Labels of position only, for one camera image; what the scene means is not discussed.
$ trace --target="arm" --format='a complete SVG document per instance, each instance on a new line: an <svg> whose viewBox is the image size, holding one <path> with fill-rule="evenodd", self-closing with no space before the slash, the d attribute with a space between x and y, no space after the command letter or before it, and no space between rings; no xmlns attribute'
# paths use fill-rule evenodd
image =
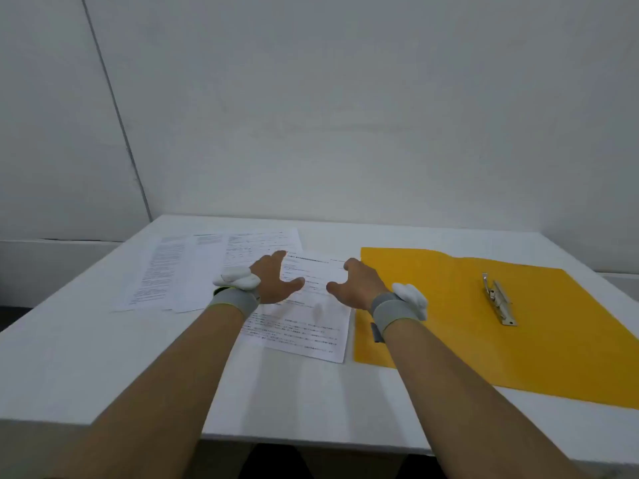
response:
<svg viewBox="0 0 639 479"><path fill-rule="evenodd" d="M340 302L369 310L375 297L388 292L377 272L359 260L349 259L344 268L348 281L326 287ZM448 477L586 477L419 321L393 321L383 338Z"/></svg>
<svg viewBox="0 0 639 479"><path fill-rule="evenodd" d="M261 302L284 300L304 285L279 280L286 252L251 267ZM224 365L245 316L209 306L88 428L55 477L181 477L200 438Z"/></svg>

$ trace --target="right hand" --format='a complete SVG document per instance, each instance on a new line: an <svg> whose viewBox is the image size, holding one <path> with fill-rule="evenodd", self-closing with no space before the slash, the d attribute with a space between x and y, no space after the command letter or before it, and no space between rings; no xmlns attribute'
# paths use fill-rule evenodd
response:
<svg viewBox="0 0 639 479"><path fill-rule="evenodd" d="M349 258L344 263L344 268L348 271L346 282L326 284L326 290L337 297L337 300L342 304L368 311L375 297L389 292L384 282L379 278L377 271L356 258Z"/></svg>

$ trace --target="left hand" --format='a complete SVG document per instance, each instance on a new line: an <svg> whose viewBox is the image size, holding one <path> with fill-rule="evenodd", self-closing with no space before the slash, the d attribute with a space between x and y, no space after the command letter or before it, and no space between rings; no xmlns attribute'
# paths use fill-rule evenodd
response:
<svg viewBox="0 0 639 479"><path fill-rule="evenodd" d="M280 269L285 255L286 250L278 250L273 255L265 255L251 266L251 272L261 281L258 286L261 304L278 303L304 287L304 277L289 282L280 280Z"/></svg>

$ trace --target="gray wristband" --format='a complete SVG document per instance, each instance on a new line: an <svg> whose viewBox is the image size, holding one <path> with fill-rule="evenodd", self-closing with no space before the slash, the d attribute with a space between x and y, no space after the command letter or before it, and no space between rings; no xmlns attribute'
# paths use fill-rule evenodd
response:
<svg viewBox="0 0 639 479"><path fill-rule="evenodd" d="M388 325L398 319L414 319L421 321L411 305L402 301L393 292L385 292L373 299L371 304L372 320L379 330L380 337Z"/></svg>
<svg viewBox="0 0 639 479"><path fill-rule="evenodd" d="M260 304L260 296L257 290L241 290L236 287L221 287L213 293L213 300L209 306L216 304L229 304L236 307L248 318Z"/></svg>

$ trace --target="wall seam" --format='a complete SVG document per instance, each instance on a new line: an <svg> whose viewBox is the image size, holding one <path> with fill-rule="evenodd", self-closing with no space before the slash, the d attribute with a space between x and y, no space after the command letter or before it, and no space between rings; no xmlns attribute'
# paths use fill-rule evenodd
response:
<svg viewBox="0 0 639 479"><path fill-rule="evenodd" d="M146 208L146 214L149 218L149 222L153 221L153 216L151 215L151 208L149 207L149 202L146 198L146 192L144 191L144 186L142 185L142 179L140 178L140 173L137 170L137 165L135 164L135 159L133 158L133 152L131 151L131 144L129 144L128 136L126 135L126 130L124 129L124 122L122 121L122 116L120 115L119 108L117 106L116 95L113 92L113 86L111 85L111 80L108 77L107 66L104 63L104 58L102 57L102 51L100 50L100 44L98 44L98 37L95 34L95 30L93 29L93 23L91 20L91 15L89 14L89 8L86 4L86 0L82 0L82 5L84 7L84 14L86 15L86 20L89 23L89 29L91 30L91 35L93 37L93 43L95 44L95 49L98 52L98 57L100 59L100 64L102 65L102 72L104 73L104 77L107 80L108 91L111 94L111 101L113 102L113 106L116 110L117 121L119 122L120 129L122 131L122 136L124 137L124 144L126 145L126 152L128 153L129 160L131 161L131 165L133 167L133 171L135 173L135 180L137 181L137 185L139 186L140 193L142 195L142 200L144 201L144 207Z"/></svg>

